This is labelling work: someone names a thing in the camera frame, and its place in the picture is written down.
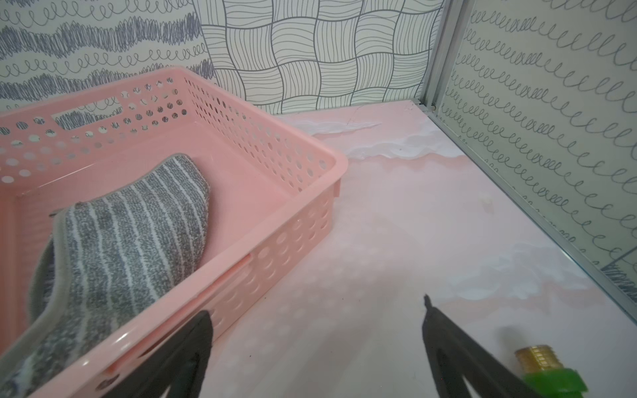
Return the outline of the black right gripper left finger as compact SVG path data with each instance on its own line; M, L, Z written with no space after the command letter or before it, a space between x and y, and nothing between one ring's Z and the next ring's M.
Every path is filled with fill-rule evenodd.
M106 396L198 398L212 339L211 317L201 311Z

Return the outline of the grey striped square dishcloth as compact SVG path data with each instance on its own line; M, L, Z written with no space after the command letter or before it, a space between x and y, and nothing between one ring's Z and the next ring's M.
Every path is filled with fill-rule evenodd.
M28 290L28 329L1 358L1 394L26 397L193 274L210 187L174 154L130 184L54 216Z

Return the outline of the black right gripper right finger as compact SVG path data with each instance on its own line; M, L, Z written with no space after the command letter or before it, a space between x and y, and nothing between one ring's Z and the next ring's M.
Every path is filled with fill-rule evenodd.
M538 397L424 296L422 337L440 397Z

